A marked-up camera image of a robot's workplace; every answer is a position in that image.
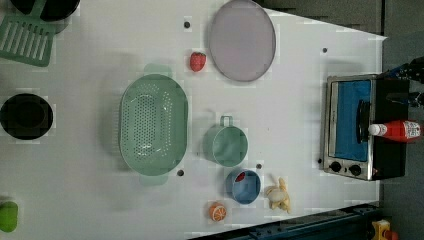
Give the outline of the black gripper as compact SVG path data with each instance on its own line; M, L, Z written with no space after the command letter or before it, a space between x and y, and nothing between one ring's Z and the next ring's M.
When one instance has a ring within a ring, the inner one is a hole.
M413 59L410 63L405 63L401 66L388 70L384 74L385 80L403 80L416 81L420 84L424 83L424 59L422 57ZM409 93L389 93L386 99L394 103L408 105L413 108L423 106L422 92Z

